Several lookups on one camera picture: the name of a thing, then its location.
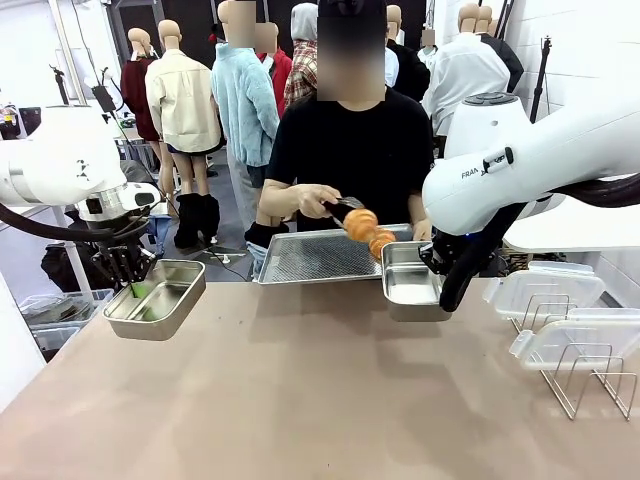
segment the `gray hood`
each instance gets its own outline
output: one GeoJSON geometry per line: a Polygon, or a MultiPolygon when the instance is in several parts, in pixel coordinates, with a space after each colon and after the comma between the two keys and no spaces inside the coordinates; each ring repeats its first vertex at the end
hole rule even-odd
{"type": "Polygon", "coordinates": [[[301,3],[293,7],[291,39],[318,41],[318,5],[301,3]]]}

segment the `plaid shirt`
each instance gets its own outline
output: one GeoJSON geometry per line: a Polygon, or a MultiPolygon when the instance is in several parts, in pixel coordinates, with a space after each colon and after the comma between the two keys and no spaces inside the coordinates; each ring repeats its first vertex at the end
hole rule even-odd
{"type": "Polygon", "coordinates": [[[293,66],[284,87],[284,108],[318,89],[317,43],[296,40],[293,49],[293,66]]]}

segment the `black jacket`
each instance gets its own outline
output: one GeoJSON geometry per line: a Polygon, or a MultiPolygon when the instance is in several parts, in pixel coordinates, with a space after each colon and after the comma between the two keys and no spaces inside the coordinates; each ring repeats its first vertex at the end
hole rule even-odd
{"type": "Polygon", "coordinates": [[[482,43],[486,43],[498,54],[500,59],[509,69],[511,78],[509,78],[509,85],[507,86],[507,92],[512,93],[516,89],[518,80],[524,73],[524,68],[516,54],[511,50],[511,47],[507,45],[507,42],[500,40],[499,38],[492,37],[488,33],[480,34],[480,40],[482,43]]]}
{"type": "Polygon", "coordinates": [[[422,101],[431,80],[429,69],[409,47],[398,45],[393,40],[387,41],[387,47],[398,56],[398,79],[393,89],[416,102],[422,101]]]}

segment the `croissant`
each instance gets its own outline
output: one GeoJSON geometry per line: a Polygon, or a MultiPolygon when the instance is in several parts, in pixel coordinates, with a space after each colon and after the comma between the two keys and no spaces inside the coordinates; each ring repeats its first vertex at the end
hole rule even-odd
{"type": "Polygon", "coordinates": [[[357,208],[347,214],[343,225],[351,240],[368,243],[378,226],[378,217],[370,210],[357,208]]]}
{"type": "Polygon", "coordinates": [[[369,251],[371,252],[371,255],[379,261],[382,258],[382,247],[395,241],[396,236],[393,232],[382,228],[376,228],[373,233],[373,238],[369,242],[369,251]]]}

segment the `robotic hand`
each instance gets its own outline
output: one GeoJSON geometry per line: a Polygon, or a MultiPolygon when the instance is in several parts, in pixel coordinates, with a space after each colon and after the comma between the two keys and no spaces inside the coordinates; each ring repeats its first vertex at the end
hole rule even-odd
{"type": "Polygon", "coordinates": [[[638,96],[567,106],[530,124],[517,97],[476,95],[456,110],[446,148],[422,190],[437,232],[420,254],[446,276],[448,312],[513,222],[558,205],[558,194],[603,208],[640,204],[640,174],[597,180],[640,171],[638,96]]]}
{"type": "Polygon", "coordinates": [[[144,183],[127,183],[110,131],[91,107],[42,109],[42,125],[24,140],[0,142],[0,220],[33,235],[93,242],[93,261],[114,282],[143,280],[155,256],[140,244],[147,215],[161,200],[144,183]],[[26,219],[5,205],[76,204],[88,230],[26,219]]]}

